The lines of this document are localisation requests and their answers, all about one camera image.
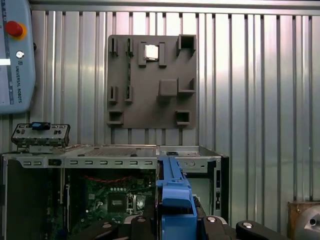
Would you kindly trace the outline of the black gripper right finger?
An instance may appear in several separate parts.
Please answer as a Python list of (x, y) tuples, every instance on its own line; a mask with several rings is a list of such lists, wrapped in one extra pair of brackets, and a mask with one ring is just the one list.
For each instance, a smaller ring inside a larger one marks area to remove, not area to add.
[(231, 227), (224, 218), (206, 215), (199, 199), (193, 198), (197, 212), (198, 240), (287, 240), (280, 233), (251, 220), (243, 220)]

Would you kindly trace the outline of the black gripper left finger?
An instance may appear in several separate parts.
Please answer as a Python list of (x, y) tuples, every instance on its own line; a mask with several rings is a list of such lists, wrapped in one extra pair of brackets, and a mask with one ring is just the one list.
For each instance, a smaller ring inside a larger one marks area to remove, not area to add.
[(160, 240), (162, 202), (147, 202), (143, 215), (131, 215), (118, 224), (100, 220), (82, 231), (83, 240)]

